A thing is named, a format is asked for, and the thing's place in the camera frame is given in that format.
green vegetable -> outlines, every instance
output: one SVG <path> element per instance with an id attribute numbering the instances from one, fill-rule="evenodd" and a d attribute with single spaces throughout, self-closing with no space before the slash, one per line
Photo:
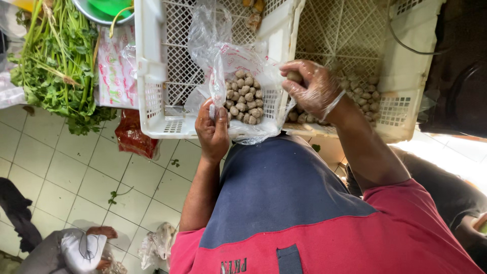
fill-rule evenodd
<path id="1" fill-rule="evenodd" d="M 114 205 L 116 205 L 116 204 L 117 204 L 117 202 L 115 202 L 113 199 L 114 199 L 115 197 L 117 197 L 117 196 L 120 196 L 120 195 L 125 195 L 125 194 L 129 193 L 129 192 L 130 192 L 130 190 L 132 190 L 132 188 L 133 188 L 133 186 L 132 186 L 132 187 L 129 189 L 129 191 L 127 191 L 127 192 L 125 192 L 125 193 L 122 193 L 122 194 L 117 194 L 117 191 L 112 191 L 112 192 L 110 192 L 110 194 L 112 195 L 112 197 L 111 197 L 111 198 L 108 200 L 108 204 L 114 204 Z"/>
<path id="2" fill-rule="evenodd" d="M 171 161 L 172 161 L 172 163 L 171 163 L 171 165 L 172 165 L 172 166 L 173 166 L 173 165 L 176 165 L 176 167 L 179 167 L 179 166 L 180 166 L 180 164 L 178 163 L 178 162 L 179 162 L 179 160 L 178 160 L 178 159 L 171 160 Z"/>
<path id="3" fill-rule="evenodd" d="M 320 145 L 315 145 L 315 144 L 312 144 L 311 147 L 318 153 L 320 150 L 321 150 L 321 146 Z"/>
<path id="4" fill-rule="evenodd" d="M 71 0 L 49 3 L 35 0 L 30 20 L 22 19 L 23 11 L 17 13 L 17 22 L 28 27 L 28 33 L 20 57 L 9 56 L 19 64 L 10 71 L 11 81 L 23 86 L 29 104 L 67 117 L 72 134 L 99 132 L 102 121 L 116 117 L 116 109 L 95 106 L 98 31 Z"/>

man's right hand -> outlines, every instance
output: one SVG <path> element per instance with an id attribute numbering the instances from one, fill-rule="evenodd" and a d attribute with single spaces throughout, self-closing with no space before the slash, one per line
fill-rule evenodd
<path id="1" fill-rule="evenodd" d="M 287 76 L 289 71 L 299 72 L 304 79 L 304 86 L 291 80 L 282 82 L 282 87 L 293 97 L 298 104 L 308 113 L 320 121 L 326 120 L 331 123 L 338 122 L 339 114 L 331 112 L 336 105 L 332 105 L 342 90 L 337 78 L 322 65 L 309 60 L 294 60 L 287 62 L 280 67 L 281 75 Z M 349 98 L 343 96 L 341 105 L 352 105 Z"/>

dark cloth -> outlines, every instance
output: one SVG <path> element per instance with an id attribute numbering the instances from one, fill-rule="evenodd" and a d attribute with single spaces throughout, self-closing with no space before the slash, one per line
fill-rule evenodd
<path id="1" fill-rule="evenodd" d="M 0 177 L 0 206 L 19 234 L 22 252 L 31 252 L 42 242 L 37 228 L 31 223 L 32 213 L 27 208 L 32 201 L 22 193 L 9 179 Z"/>
<path id="2" fill-rule="evenodd" d="M 478 218 L 481 213 L 487 212 L 487 196 L 475 187 L 412 153 L 396 147 L 391 149 L 404 163 L 411 177 L 430 193 L 438 213 L 451 231 L 460 225 L 466 215 Z M 350 165 L 347 165 L 346 173 L 350 193 L 356 197 L 362 196 Z"/>
<path id="3" fill-rule="evenodd" d="M 61 253 L 65 231 L 54 231 L 22 262 L 17 274 L 73 274 Z"/>
<path id="4" fill-rule="evenodd" d="M 236 144 L 226 158 L 220 185 L 200 247 L 215 248 L 260 232 L 376 212 L 350 195 L 309 144 L 296 136 L 280 135 L 252 146 Z"/>

person's foot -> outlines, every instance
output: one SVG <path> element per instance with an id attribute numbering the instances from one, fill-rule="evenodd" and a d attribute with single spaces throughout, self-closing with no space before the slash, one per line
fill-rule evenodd
<path id="1" fill-rule="evenodd" d="M 97 270 L 104 270 L 105 268 L 109 267 L 110 266 L 110 261 L 106 261 L 106 260 L 100 260 L 100 262 L 98 263 L 98 266 L 96 267 Z"/>
<path id="2" fill-rule="evenodd" d="M 107 239 L 118 238 L 117 231 L 111 226 L 93 226 L 88 229 L 86 235 L 105 235 Z"/>

plastic basket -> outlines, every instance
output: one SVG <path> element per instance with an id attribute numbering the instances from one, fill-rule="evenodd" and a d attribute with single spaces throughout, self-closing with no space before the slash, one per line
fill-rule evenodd
<path id="1" fill-rule="evenodd" d="M 380 0 L 306 0 L 300 15 L 296 59 L 324 65 L 338 60 L 342 71 L 365 66 L 361 80 L 380 74 L 381 119 L 376 131 L 387 143 L 411 140 L 432 56 L 400 46 L 387 29 L 388 13 L 399 39 L 423 52 L 434 51 L 434 30 L 444 0 L 399 0 L 387 11 Z M 313 42 L 315 53 L 305 51 Z M 290 135 L 338 137 L 333 126 L 286 123 Z"/>
<path id="2" fill-rule="evenodd" d="M 194 0 L 135 0 L 141 128 L 152 138 L 196 138 L 195 118 L 167 120 L 167 106 L 183 105 L 204 75 L 187 52 Z M 339 60 L 343 71 L 362 64 L 367 77 L 380 72 L 382 118 L 376 130 L 388 143 L 410 140 L 428 77 L 431 56 L 414 54 L 386 30 L 383 0 L 269 0 L 256 35 L 244 26 L 249 8 L 241 0 L 221 0 L 232 13 L 233 43 L 266 40 L 276 61 L 310 59 L 329 65 Z M 444 0 L 399 0 L 389 9 L 392 26 L 403 43 L 433 51 L 437 14 Z M 305 46 L 313 41 L 314 53 Z M 272 105 L 285 104 L 287 93 L 272 95 Z M 271 117 L 281 117 L 273 113 Z M 337 137 L 331 126 L 285 124 L 290 135 Z"/>
<path id="3" fill-rule="evenodd" d="M 251 9 L 243 7 L 241 0 L 219 2 L 232 14 L 233 44 L 266 40 L 271 59 L 284 62 L 294 57 L 297 28 L 293 24 L 299 21 L 295 18 L 299 13 L 295 11 L 302 8 L 300 0 L 268 1 L 257 34 L 245 27 Z M 197 138 L 195 117 L 166 119 L 168 106 L 184 105 L 194 87 L 205 80 L 203 71 L 191 60 L 187 51 L 194 3 L 194 0 L 134 2 L 141 129 L 151 138 Z M 278 106 L 285 104 L 286 99 L 283 91 L 266 92 L 263 98 L 264 117 L 281 118 L 283 114 L 278 112 Z"/>

